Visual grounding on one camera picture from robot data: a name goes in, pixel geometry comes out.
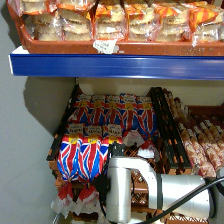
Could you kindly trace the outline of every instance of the label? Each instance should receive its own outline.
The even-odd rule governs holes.
[[[78,134],[69,135],[69,137],[68,137],[68,141],[71,144],[76,144],[78,140],[79,140],[79,135]]]
[[[201,127],[202,130],[206,129],[206,126],[205,126],[205,124],[203,122],[200,123],[200,127]]]
[[[113,54],[117,40],[95,40],[93,47],[104,54]]]
[[[108,101],[109,102],[120,103],[120,97],[119,96],[108,96]]]
[[[222,133],[223,132],[223,130],[222,130],[222,128],[220,126],[215,126],[215,127],[217,128],[217,130],[218,130],[219,133]]]
[[[87,135],[101,135],[102,136],[102,128],[100,126],[88,126],[86,128]]]
[[[116,124],[108,124],[108,134],[109,136],[121,137],[122,131],[121,126]]]
[[[83,124],[69,124],[67,131],[69,134],[83,134]]]
[[[201,133],[201,131],[199,130],[199,128],[197,126],[194,126],[194,130],[195,130],[196,134],[200,134]]]
[[[188,134],[189,134],[190,138],[195,137],[194,133],[193,133],[193,131],[191,129],[187,129],[187,131],[188,131]]]
[[[208,127],[211,127],[211,126],[212,126],[212,124],[211,124],[211,122],[210,122],[209,120],[205,120],[204,122],[205,122],[205,124],[206,124]]]
[[[125,103],[136,103],[134,95],[124,95],[123,100]]]
[[[96,144],[98,140],[98,135],[93,134],[88,137],[88,143],[90,144]]]

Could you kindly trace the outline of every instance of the bakery product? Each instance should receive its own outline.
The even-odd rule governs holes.
[[[92,36],[91,21],[85,12],[61,9],[62,29],[67,41],[89,41]]]
[[[118,0],[101,0],[96,9],[95,21],[95,39],[125,38],[125,13]]]

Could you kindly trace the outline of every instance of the blue shelf edge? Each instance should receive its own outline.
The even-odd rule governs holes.
[[[11,53],[9,61],[15,76],[224,80],[224,57]]]

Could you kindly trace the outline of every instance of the red white blue package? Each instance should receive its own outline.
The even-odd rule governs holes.
[[[150,97],[137,97],[139,133],[144,139],[158,136],[156,115]]]
[[[133,94],[121,94],[121,114],[123,131],[138,130],[138,109],[136,96]]]
[[[104,123],[105,96],[93,95],[89,106],[89,124],[102,126]]]
[[[106,96],[104,113],[104,124],[121,124],[120,96]]]

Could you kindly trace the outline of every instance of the union jack flag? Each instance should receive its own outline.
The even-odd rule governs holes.
[[[101,173],[103,167],[103,157],[100,153],[102,136],[85,136],[81,146],[80,154],[82,166],[80,164],[79,178],[84,182],[91,182],[94,177]]]
[[[120,96],[106,96],[104,114],[104,124],[121,124]]]
[[[88,123],[88,111],[90,105],[91,96],[81,94],[77,97],[74,105],[74,112],[72,116],[68,119],[69,122],[73,123]]]
[[[138,109],[136,104],[136,96],[133,94],[121,94],[121,114],[122,128],[125,130],[137,130],[138,124]]]
[[[65,182],[78,179],[78,156],[82,139],[82,134],[64,135],[62,138],[57,164]]]
[[[144,139],[158,136],[156,115],[150,97],[137,97],[139,133]]]
[[[89,106],[89,124],[103,125],[104,122],[105,96],[94,95]]]

